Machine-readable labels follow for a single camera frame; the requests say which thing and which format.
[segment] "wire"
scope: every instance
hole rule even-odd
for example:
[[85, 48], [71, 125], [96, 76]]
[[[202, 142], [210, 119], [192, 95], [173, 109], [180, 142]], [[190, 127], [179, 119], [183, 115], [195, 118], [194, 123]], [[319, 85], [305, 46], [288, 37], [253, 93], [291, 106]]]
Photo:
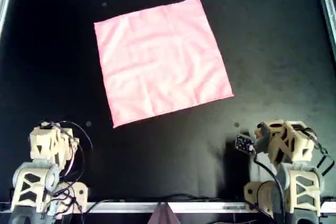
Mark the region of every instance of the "wire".
[[81, 126], [79, 126], [77, 123], [74, 123], [72, 121], [59, 121], [57, 123], [70, 123], [70, 124], [76, 126], [85, 135], [85, 137], [87, 138], [87, 140], [90, 142], [91, 149], [93, 150], [92, 141], [91, 141], [89, 135], [85, 132], [85, 130]]
[[93, 208], [95, 208], [98, 204], [103, 203], [103, 202], [114, 202], [114, 201], [115, 200], [113, 200], [113, 199], [103, 199], [101, 201], [98, 201], [98, 202], [94, 203], [85, 213], [83, 213], [83, 218], [81, 218], [82, 223], [84, 224], [87, 215], [89, 215], [90, 211]]
[[257, 165], [261, 166], [265, 171], [267, 171], [269, 173], [269, 175], [272, 176], [272, 178], [274, 179], [276, 186], [278, 188], [279, 194], [280, 194], [280, 210], [281, 210], [281, 215], [282, 215], [282, 220], [281, 223], [285, 223], [285, 203], [284, 203], [284, 191], [280, 185], [279, 180], [277, 179], [277, 177], [275, 176], [275, 174], [263, 163], [257, 161], [257, 154], [255, 154], [254, 158], [253, 158], [254, 163], [256, 163]]
[[75, 151], [73, 149], [73, 146], [71, 146], [71, 161], [70, 161], [70, 164], [68, 166], [68, 170], [67, 172], [64, 174], [64, 177], [68, 175], [68, 173], [70, 172], [73, 164], [74, 164], [74, 160], [75, 160]]
[[51, 202], [56, 201], [56, 200], [66, 200], [66, 199], [69, 197], [69, 195], [70, 195], [70, 191], [69, 191], [69, 190], [67, 190], [67, 191], [68, 191], [68, 194], [63, 193], [63, 194], [65, 195], [65, 198], [64, 198], [64, 199], [59, 199], [59, 198], [57, 198], [57, 199], [51, 199], [51, 200], [45, 205], [45, 207], [44, 207], [44, 209], [43, 209], [43, 211], [42, 211], [42, 214], [45, 215], [45, 214], [48, 212], [48, 209], [47, 209], [47, 208], [50, 206], [50, 203], [51, 203]]
[[61, 190], [59, 190], [59, 191], [57, 191], [57, 192], [55, 192], [55, 193], [52, 193], [54, 196], [58, 196], [58, 195], [62, 194], [65, 190], [67, 190], [67, 189], [69, 189], [71, 186], [73, 186], [74, 183], [76, 183], [76, 182], [81, 178], [81, 176], [83, 175], [83, 173], [84, 173], [84, 171], [85, 171], [85, 157], [84, 157], [84, 152], [83, 152], [83, 149], [82, 149], [82, 147], [80, 146], [79, 143], [78, 143], [78, 147], [79, 147], [80, 151], [82, 152], [82, 171], [81, 171], [81, 173], [79, 174], [79, 176], [75, 179], [75, 181], [73, 181], [73, 182], [71, 182], [71, 183], [69, 184], [69, 186], [67, 186], [66, 188], [61, 189]]
[[244, 202], [245, 202], [246, 204], [249, 205], [249, 207], [250, 207], [251, 210], [256, 209], [259, 213], [265, 215], [265, 216], [266, 216], [267, 218], [269, 218], [270, 220], [276, 222], [276, 221], [272, 218], [271, 215], [269, 215], [268, 213], [266, 213], [264, 210], [262, 210], [262, 209], [261, 209], [260, 207], [258, 207], [257, 205], [255, 205], [255, 204], [253, 204], [253, 203], [251, 203], [250, 201], [245, 200], [245, 199], [244, 199]]
[[258, 187], [258, 190], [257, 190], [257, 204], [259, 204], [259, 190], [260, 188], [265, 184], [267, 183], [268, 181], [264, 181], [260, 184], [260, 186]]
[[324, 148], [321, 145], [321, 143], [317, 140], [317, 134], [315, 133], [315, 131], [313, 129], [307, 127], [307, 128], [304, 128], [303, 130], [301, 130], [301, 132], [303, 134], [305, 134], [309, 138], [309, 140], [312, 140], [315, 143], [315, 146], [314, 146], [315, 149], [318, 149], [320, 151], [320, 153], [323, 155], [322, 159], [320, 160], [320, 162], [316, 166], [317, 168], [319, 168], [323, 164], [323, 162], [326, 160], [326, 158], [329, 158], [331, 160], [331, 164], [327, 167], [327, 169], [324, 170], [324, 172], [321, 173], [322, 176], [324, 177], [331, 170], [331, 168], [334, 167], [334, 165], [335, 165], [334, 159], [328, 154], [327, 149]]

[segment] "pink object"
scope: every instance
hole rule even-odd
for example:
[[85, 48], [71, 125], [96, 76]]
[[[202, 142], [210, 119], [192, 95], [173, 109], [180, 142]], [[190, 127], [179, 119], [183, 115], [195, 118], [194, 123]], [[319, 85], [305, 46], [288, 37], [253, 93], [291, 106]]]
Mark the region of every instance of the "pink object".
[[94, 26], [114, 127], [233, 96], [200, 0]]

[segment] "black table surface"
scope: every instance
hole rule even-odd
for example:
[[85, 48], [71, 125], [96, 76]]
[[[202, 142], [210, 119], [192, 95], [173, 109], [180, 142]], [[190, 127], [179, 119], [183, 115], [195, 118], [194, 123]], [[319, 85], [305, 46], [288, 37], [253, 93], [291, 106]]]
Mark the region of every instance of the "black table surface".
[[0, 42], [1, 200], [30, 160], [27, 138], [42, 119], [72, 120], [91, 136], [92, 154], [76, 133], [90, 200], [241, 197], [248, 158], [228, 140], [260, 121], [303, 120], [324, 146], [336, 145], [336, 79], [320, 0], [201, 0], [235, 96], [113, 129], [93, 23], [178, 1], [10, 0]]

